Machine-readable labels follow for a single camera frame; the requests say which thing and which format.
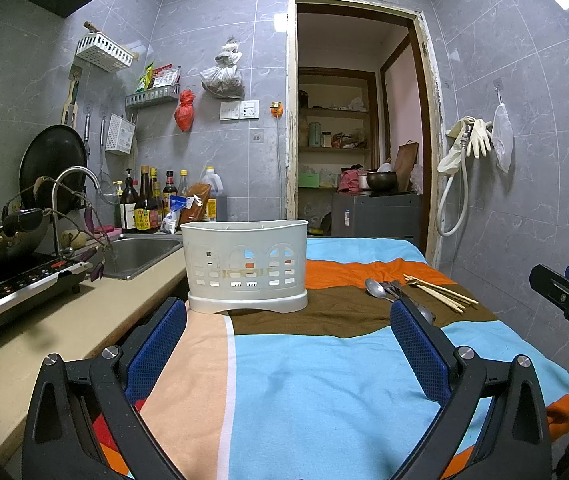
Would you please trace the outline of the wooden chopstick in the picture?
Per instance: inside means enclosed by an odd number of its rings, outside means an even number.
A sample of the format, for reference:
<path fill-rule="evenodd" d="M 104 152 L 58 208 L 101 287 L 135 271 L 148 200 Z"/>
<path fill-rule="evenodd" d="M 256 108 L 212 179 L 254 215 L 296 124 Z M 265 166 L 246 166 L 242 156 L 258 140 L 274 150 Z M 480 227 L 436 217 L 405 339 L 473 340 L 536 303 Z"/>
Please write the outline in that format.
<path fill-rule="evenodd" d="M 443 304 L 446 304 L 447 307 L 449 307 L 451 310 L 454 310 L 455 312 L 462 314 L 465 311 L 465 307 L 463 307 L 462 304 L 458 304 L 457 301 L 442 294 L 441 292 L 437 292 L 437 290 L 427 285 L 421 284 L 417 281 L 408 281 L 407 284 L 409 286 L 417 287 L 418 289 L 423 290 L 423 292 L 426 292 L 427 294 L 429 294 L 429 296 L 432 296 L 436 298 L 438 301 L 441 301 Z"/>
<path fill-rule="evenodd" d="M 446 287 L 441 286 L 441 285 L 432 284 L 430 282 L 421 280 L 421 278 L 416 278 L 415 276 L 412 276 L 409 274 L 403 274 L 403 276 L 405 277 L 405 280 L 410 284 L 424 285 L 426 287 L 437 290 L 437 292 L 442 292 L 443 294 L 445 294 L 447 296 L 458 298 L 459 300 L 465 302 L 466 304 L 479 304 L 479 302 L 477 300 L 475 300 L 472 297 L 469 297 L 467 295 L 463 295 L 463 294 L 461 294 L 461 292 L 455 292 L 452 289 L 446 288 Z"/>

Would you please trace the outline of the silver spoon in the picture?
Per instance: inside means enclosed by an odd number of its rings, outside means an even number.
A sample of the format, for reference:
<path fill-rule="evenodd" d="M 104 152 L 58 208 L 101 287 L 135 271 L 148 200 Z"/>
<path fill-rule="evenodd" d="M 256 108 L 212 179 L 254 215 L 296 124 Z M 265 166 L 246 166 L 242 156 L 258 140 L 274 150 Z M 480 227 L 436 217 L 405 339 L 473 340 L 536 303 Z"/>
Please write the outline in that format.
<path fill-rule="evenodd" d="M 365 290 L 375 298 L 383 299 L 389 302 L 393 302 L 394 299 L 388 295 L 381 283 L 373 280 L 372 278 L 367 278 L 365 280 Z"/>

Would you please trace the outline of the hanging clear bag right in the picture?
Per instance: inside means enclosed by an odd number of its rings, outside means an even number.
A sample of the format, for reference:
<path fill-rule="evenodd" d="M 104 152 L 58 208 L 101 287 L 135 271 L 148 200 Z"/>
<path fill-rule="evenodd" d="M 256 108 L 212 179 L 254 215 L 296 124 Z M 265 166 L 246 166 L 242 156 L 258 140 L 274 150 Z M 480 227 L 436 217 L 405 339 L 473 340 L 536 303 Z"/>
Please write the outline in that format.
<path fill-rule="evenodd" d="M 512 165 L 514 132 L 512 122 L 502 101 L 500 90 L 497 89 L 498 106 L 493 114 L 493 149 L 495 150 L 497 166 L 504 173 L 508 174 Z"/>

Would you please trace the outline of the white rubber gloves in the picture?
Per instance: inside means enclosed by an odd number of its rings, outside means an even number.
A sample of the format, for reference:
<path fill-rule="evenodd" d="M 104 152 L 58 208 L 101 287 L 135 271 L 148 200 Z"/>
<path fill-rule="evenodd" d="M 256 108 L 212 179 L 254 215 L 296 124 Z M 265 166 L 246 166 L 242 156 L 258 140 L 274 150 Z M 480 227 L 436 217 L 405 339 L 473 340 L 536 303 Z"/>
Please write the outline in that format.
<path fill-rule="evenodd" d="M 491 151 L 491 138 L 493 137 L 493 124 L 481 118 L 464 116 L 447 132 L 449 139 L 453 140 L 451 148 L 438 163 L 437 171 L 440 174 L 452 176 L 462 166 L 462 156 L 481 158 Z"/>

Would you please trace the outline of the metal pot on stove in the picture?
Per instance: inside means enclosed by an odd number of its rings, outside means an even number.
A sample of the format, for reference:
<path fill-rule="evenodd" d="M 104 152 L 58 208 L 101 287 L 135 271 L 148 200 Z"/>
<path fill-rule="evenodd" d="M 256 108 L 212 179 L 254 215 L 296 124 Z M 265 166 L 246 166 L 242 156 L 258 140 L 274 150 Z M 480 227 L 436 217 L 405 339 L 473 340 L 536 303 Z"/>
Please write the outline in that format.
<path fill-rule="evenodd" d="M 48 232 L 50 213 L 39 208 L 20 209 L 0 220 L 0 262 L 27 255 Z"/>

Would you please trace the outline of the wooden cutting board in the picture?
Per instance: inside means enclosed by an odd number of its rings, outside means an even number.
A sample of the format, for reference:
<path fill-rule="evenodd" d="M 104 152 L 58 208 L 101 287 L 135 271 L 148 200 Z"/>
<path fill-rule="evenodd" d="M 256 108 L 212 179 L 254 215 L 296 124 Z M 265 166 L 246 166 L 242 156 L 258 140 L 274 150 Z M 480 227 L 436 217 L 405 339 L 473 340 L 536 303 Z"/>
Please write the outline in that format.
<path fill-rule="evenodd" d="M 400 145 L 394 162 L 394 172 L 397 177 L 398 192 L 408 191 L 410 174 L 413 166 L 417 163 L 419 154 L 418 142 L 407 142 Z"/>

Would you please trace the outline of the black bowl on cabinet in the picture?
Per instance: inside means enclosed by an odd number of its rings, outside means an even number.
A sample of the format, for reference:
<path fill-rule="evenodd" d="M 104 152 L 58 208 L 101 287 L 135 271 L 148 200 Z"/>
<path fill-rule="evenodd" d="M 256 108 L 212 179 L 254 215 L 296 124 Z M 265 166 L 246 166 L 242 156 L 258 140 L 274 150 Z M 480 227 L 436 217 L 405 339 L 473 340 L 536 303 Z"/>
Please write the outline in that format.
<path fill-rule="evenodd" d="M 369 172 L 367 183 L 372 196 L 391 196 L 399 192 L 398 178 L 393 171 Z"/>

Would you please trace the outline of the brown spice packet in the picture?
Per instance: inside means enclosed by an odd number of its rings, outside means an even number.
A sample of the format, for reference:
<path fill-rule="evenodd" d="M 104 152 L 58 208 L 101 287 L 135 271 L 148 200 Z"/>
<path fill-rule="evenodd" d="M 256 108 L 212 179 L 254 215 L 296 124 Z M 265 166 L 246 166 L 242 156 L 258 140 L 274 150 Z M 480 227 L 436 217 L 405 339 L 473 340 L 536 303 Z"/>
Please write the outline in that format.
<path fill-rule="evenodd" d="M 202 221 L 210 198 L 211 185 L 196 182 L 188 189 L 185 207 L 181 209 L 179 224 Z"/>

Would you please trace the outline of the red cap sauce bottle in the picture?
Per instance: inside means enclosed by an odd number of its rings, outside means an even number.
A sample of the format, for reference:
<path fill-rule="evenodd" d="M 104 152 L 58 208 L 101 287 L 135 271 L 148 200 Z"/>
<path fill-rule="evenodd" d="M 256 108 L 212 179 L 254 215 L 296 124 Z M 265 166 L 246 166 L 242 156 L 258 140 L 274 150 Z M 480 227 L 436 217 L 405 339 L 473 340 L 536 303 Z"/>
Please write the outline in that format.
<path fill-rule="evenodd" d="M 170 197 L 176 196 L 178 190 L 175 185 L 173 170 L 166 171 L 166 182 L 163 188 L 164 214 L 170 213 Z"/>

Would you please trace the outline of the black wok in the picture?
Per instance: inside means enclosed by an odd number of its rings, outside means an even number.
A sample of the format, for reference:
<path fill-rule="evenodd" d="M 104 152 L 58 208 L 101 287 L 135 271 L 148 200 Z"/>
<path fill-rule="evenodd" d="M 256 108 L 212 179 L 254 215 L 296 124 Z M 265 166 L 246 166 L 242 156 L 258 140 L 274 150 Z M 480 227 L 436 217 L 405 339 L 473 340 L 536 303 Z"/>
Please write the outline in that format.
<path fill-rule="evenodd" d="M 39 177 L 57 178 L 71 166 L 85 166 L 87 154 L 79 134 L 66 125 L 45 128 L 30 142 L 19 172 L 21 203 L 25 208 L 51 206 L 52 183 L 44 182 L 37 193 L 33 185 Z"/>

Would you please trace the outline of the white hanging utensil holder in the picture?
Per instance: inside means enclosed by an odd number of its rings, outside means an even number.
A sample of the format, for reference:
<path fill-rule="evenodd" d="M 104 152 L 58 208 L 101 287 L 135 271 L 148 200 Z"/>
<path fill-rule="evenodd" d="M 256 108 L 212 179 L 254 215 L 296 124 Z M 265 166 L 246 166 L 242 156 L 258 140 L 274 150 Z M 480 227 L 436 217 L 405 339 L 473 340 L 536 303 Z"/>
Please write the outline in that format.
<path fill-rule="evenodd" d="M 116 155 L 129 155 L 132 151 L 135 125 L 120 115 L 112 114 L 106 133 L 104 149 Z"/>

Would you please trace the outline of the red plastic bag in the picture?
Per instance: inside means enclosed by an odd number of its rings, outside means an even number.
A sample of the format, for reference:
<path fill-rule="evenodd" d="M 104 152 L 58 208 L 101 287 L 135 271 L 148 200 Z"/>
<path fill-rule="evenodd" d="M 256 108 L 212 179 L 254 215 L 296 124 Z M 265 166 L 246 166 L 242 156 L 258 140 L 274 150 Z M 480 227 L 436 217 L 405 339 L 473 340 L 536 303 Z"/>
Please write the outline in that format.
<path fill-rule="evenodd" d="M 193 102 L 196 98 L 194 92 L 190 89 L 181 91 L 179 94 L 179 103 L 174 113 L 176 126 L 182 132 L 189 132 L 193 125 L 194 110 Z"/>

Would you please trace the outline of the orange wall hook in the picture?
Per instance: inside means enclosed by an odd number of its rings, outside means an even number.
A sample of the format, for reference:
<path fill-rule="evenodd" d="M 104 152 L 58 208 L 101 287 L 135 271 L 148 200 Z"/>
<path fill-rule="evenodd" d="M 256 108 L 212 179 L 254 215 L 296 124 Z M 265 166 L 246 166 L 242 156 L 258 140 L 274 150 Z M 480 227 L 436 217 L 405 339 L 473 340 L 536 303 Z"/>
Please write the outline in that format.
<path fill-rule="evenodd" d="M 274 101 L 270 104 L 270 114 L 275 118 L 280 118 L 282 116 L 283 104 L 281 101 Z"/>

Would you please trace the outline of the white wall switch socket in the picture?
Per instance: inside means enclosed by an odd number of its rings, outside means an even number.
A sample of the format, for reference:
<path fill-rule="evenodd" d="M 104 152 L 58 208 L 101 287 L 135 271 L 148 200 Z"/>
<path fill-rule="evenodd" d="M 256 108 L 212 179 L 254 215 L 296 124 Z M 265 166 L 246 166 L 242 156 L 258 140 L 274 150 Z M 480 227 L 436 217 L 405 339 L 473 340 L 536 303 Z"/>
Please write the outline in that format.
<path fill-rule="evenodd" d="M 227 120 L 243 120 L 260 118 L 260 101 L 224 101 L 220 103 L 219 119 L 222 122 Z"/>

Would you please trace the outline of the white wall basket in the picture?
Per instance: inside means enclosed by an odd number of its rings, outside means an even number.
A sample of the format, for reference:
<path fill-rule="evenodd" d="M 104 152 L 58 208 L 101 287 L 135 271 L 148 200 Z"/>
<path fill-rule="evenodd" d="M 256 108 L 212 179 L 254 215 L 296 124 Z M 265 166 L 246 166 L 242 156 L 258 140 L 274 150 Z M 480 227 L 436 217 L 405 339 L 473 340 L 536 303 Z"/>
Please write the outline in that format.
<path fill-rule="evenodd" d="M 76 58 L 101 68 L 108 73 L 115 73 L 132 66 L 134 54 L 102 32 L 87 32 L 76 46 Z"/>

